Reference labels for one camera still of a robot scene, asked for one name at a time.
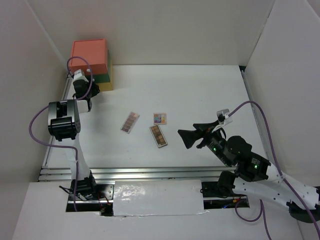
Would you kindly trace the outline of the brown eyeshadow palette silver case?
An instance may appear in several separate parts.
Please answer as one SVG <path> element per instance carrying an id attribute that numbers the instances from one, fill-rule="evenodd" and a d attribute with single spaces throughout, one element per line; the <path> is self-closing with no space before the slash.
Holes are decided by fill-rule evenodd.
<path id="1" fill-rule="evenodd" d="M 155 140 L 155 143 L 159 149 L 168 145 L 168 142 L 165 139 L 164 134 L 163 134 L 159 125 L 157 125 L 157 124 L 153 125 L 149 129 L 150 129 L 152 137 Z"/>

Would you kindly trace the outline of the coral top drawer box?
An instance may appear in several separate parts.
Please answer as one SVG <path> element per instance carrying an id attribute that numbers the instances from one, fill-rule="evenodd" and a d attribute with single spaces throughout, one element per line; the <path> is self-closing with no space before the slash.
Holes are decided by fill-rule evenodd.
<path id="1" fill-rule="evenodd" d="M 85 59 L 94 75 L 108 73 L 108 44 L 104 38 L 74 41 L 70 55 Z"/>

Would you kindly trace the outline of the colourful square eyeshadow palette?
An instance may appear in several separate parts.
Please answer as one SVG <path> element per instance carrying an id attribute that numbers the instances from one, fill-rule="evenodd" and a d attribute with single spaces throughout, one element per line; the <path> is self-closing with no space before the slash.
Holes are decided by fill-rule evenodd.
<path id="1" fill-rule="evenodd" d="M 167 124 L 167 114 L 166 113 L 154 113 L 153 114 L 153 124 L 154 125 L 166 125 Z"/>

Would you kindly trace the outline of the long pink-brown eyeshadow palette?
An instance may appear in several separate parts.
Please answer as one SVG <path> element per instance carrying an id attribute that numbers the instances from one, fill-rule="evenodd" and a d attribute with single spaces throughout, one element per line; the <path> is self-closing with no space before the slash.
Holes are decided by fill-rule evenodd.
<path id="1" fill-rule="evenodd" d="M 136 124 L 137 120 L 139 119 L 140 115 L 135 112 L 130 112 L 126 120 L 124 121 L 123 125 L 121 126 L 120 130 L 124 133 L 129 134 L 133 129 L 134 125 Z"/>

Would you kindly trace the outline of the green drawer box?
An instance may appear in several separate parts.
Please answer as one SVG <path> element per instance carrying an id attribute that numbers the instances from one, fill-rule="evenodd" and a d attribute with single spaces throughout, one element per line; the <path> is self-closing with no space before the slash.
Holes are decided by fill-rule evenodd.
<path id="1" fill-rule="evenodd" d="M 110 51 L 107 51 L 107 73 L 96 74 L 93 76 L 96 84 L 113 84 L 113 62 Z"/>

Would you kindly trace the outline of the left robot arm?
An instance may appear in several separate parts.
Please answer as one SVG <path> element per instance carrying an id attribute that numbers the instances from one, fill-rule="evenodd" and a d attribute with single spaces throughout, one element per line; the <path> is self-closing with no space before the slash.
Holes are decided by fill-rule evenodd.
<path id="1" fill-rule="evenodd" d="M 98 186 L 80 146 L 80 114 L 91 111 L 91 96 L 98 94 L 99 90 L 92 85 L 90 93 L 84 99 L 77 100 L 87 92 L 90 82 L 80 78 L 73 80 L 72 86 L 72 99 L 48 104 L 48 131 L 58 145 L 64 148 L 69 162 L 71 170 L 69 191 L 81 200 L 92 200 L 98 194 Z"/>

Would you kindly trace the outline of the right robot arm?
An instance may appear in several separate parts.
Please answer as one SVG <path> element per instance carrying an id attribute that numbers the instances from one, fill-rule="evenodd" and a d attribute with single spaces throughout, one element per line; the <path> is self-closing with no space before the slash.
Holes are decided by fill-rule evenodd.
<path id="1" fill-rule="evenodd" d="M 187 149 L 200 140 L 198 149 L 207 147 L 226 167 L 235 168 L 221 172 L 217 192 L 222 196 L 255 195 L 284 207 L 298 221 L 319 221 L 319 187 L 308 186 L 279 173 L 268 159 L 252 152 L 252 146 L 241 136 L 227 138 L 223 127 L 229 123 L 229 120 L 195 123 L 194 130 L 177 131 Z"/>

